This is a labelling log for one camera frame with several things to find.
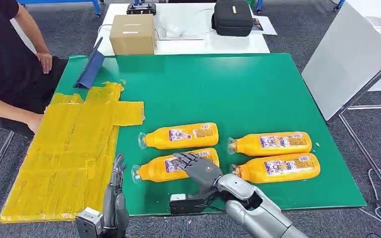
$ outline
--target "gray carpet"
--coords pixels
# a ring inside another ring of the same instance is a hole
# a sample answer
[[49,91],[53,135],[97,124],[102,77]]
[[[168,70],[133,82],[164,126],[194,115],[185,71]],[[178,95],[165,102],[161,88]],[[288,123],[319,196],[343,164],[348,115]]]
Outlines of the gray carpet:
[[[270,17],[278,36],[265,39],[271,52],[289,52],[302,70],[335,17],[329,0],[268,0],[261,15]],[[86,55],[91,52],[102,19],[94,16],[90,3],[28,5],[45,40],[55,56]],[[381,92],[367,93],[360,104],[381,104]],[[381,167],[381,111],[348,111],[345,113],[366,148]],[[370,166],[339,120],[329,130],[367,203],[373,210],[375,201],[367,177]],[[8,135],[0,128],[0,147]],[[15,136],[0,166],[0,209],[29,145]],[[381,184],[376,182],[381,196]],[[291,211],[285,214],[312,238],[364,238],[369,233],[381,236],[381,223],[358,209]],[[135,218],[129,226],[131,238],[243,238],[249,237],[227,216],[204,215],[169,218]],[[0,224],[0,238],[75,238],[72,222]]]

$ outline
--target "robotic hand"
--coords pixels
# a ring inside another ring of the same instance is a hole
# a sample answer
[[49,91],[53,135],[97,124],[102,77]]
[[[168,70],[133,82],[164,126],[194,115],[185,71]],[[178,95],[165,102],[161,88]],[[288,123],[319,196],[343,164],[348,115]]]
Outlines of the robotic hand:
[[76,218],[81,238],[124,238],[129,224],[125,196],[122,193],[124,157],[120,153],[113,163],[112,176],[106,187],[103,200],[103,213],[89,207]]
[[197,182],[201,190],[197,196],[172,195],[170,207],[173,214],[188,212],[189,208],[200,206],[201,200],[210,202],[215,194],[220,194],[226,202],[226,213],[252,237],[307,238],[258,187],[236,175],[223,175],[218,166],[194,153],[176,153],[174,156],[176,159],[172,163]]

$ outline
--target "person's hand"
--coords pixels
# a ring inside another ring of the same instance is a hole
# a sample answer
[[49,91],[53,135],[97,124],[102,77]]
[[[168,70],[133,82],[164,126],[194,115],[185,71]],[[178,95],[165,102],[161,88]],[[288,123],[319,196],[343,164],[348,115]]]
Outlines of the person's hand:
[[43,73],[48,74],[52,70],[52,55],[46,52],[37,52],[37,58],[43,67]]
[[32,113],[30,117],[28,118],[27,125],[30,130],[34,132],[34,134],[37,133],[40,127],[40,123],[42,122],[43,114],[36,114]]

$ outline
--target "bottle cap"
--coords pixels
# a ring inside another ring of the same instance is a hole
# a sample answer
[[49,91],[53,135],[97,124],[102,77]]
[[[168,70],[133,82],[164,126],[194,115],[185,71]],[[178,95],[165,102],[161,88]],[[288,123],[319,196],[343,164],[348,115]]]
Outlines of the bottle cap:
[[141,166],[139,166],[139,165],[132,166],[132,170],[130,173],[132,174],[132,181],[134,183],[139,183],[142,181],[141,175],[139,175],[139,173],[138,173],[140,168],[141,168]]
[[234,175],[236,175],[238,177],[242,177],[242,173],[240,171],[240,167],[237,166],[237,165],[233,165],[233,164],[230,165],[230,173],[234,174]]
[[138,145],[141,149],[145,149],[147,147],[147,143],[145,142],[145,137],[147,134],[140,132],[138,135]]
[[232,155],[234,153],[236,153],[236,150],[237,150],[237,143],[236,143],[236,140],[229,137],[228,140],[227,140],[227,152]]

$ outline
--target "bottle label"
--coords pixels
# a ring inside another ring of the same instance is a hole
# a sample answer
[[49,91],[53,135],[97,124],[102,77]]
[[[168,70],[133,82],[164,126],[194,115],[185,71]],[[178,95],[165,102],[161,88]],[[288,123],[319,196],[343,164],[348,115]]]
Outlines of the bottle label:
[[212,131],[212,127],[210,127],[209,124],[205,124],[201,126],[201,128],[193,130],[193,135],[195,138],[202,138],[212,136],[214,135],[214,132]]
[[188,139],[192,139],[192,135],[187,134],[186,132],[180,129],[170,129],[169,139],[170,141],[184,140],[184,139],[188,140]]
[[302,134],[288,136],[261,136],[259,139],[260,145],[265,149],[307,145],[306,139]]
[[271,160],[265,161],[266,172],[269,176],[285,175],[315,169],[315,165],[309,156],[300,156],[294,160]]
[[[200,157],[203,157],[203,158],[206,158],[207,160],[212,161],[211,152],[209,150],[199,151],[197,154]],[[170,173],[170,172],[182,170],[181,168],[173,165],[172,160],[175,160],[175,159],[176,159],[175,157],[171,157],[171,158],[168,158],[168,159],[165,160],[164,163],[166,165],[166,172]]]

